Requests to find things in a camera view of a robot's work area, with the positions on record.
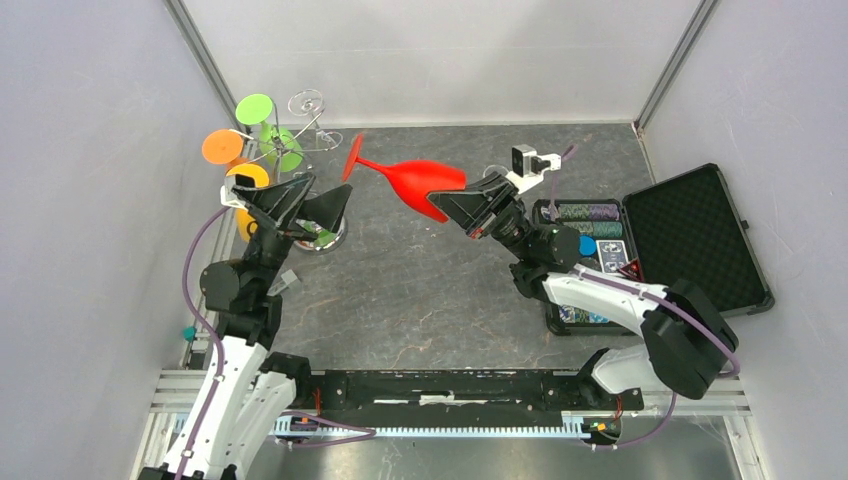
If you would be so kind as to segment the red wine glass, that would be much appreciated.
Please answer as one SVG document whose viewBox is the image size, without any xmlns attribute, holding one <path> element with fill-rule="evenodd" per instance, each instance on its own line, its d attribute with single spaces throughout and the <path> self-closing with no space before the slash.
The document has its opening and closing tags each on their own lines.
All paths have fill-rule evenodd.
<svg viewBox="0 0 848 480">
<path fill-rule="evenodd" d="M 360 164 L 381 173 L 390 183 L 396 195 L 411 209 L 439 223 L 448 221 L 448 216 L 428 198 L 433 192 L 462 191 L 467 185 L 463 170 L 432 160 L 406 160 L 393 165 L 379 164 L 361 156 L 364 141 L 362 133 L 352 142 L 342 181 L 346 182 L 355 165 Z"/>
</svg>

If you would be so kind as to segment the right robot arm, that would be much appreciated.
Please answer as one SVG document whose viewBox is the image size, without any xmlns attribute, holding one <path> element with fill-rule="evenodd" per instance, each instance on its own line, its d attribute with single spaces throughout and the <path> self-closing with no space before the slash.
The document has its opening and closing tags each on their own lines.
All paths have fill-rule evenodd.
<svg viewBox="0 0 848 480">
<path fill-rule="evenodd" d="M 585 405 L 602 408 L 648 386 L 699 400 L 716 379 L 740 373 L 738 339 L 696 284 L 648 284 L 582 264 L 579 232 L 534 221 L 499 175 L 427 198 L 469 237 L 490 236 L 516 257 L 510 272 L 524 297 L 599 314 L 640 338 L 626 349 L 600 349 L 583 365 L 577 392 Z"/>
</svg>

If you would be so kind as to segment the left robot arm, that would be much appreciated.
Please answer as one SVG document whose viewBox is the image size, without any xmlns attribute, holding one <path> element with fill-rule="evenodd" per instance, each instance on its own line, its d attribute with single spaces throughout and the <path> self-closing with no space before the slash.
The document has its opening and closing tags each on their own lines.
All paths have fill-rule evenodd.
<svg viewBox="0 0 848 480">
<path fill-rule="evenodd" d="M 144 467 L 141 479 L 243 479 L 288 407 L 306 405 L 314 394 L 307 358 L 274 353 L 282 298 L 271 291 L 292 246 L 317 235 L 311 221 L 336 233 L 343 223 L 352 186 L 343 183 L 310 193 L 310 173 L 259 186 L 244 174 L 225 179 L 221 211 L 244 211 L 258 225 L 243 255 L 209 264 L 199 287 L 206 309 L 218 315 L 208 331 L 212 354 L 183 430 L 158 466 Z"/>
</svg>

